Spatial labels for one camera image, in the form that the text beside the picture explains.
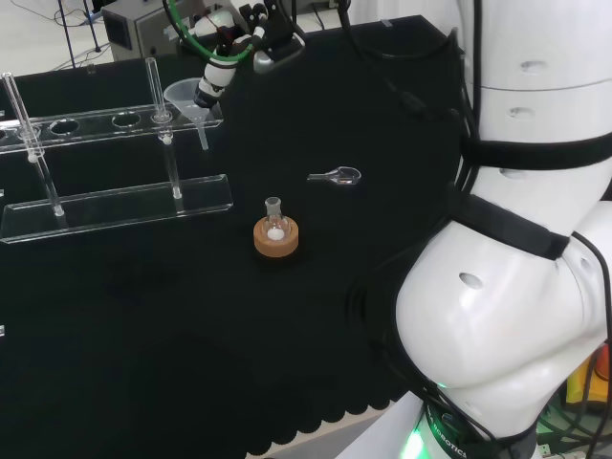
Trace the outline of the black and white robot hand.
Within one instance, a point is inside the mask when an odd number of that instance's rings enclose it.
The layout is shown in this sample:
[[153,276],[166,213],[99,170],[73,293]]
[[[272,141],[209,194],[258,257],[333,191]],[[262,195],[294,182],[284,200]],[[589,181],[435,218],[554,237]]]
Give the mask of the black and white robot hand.
[[250,63],[257,74],[264,75],[305,48],[304,32],[279,1],[246,6],[241,14],[248,24],[245,31],[236,24],[219,24],[216,43],[208,46],[214,57],[207,59],[193,97],[201,108],[209,109],[220,100],[242,64]]

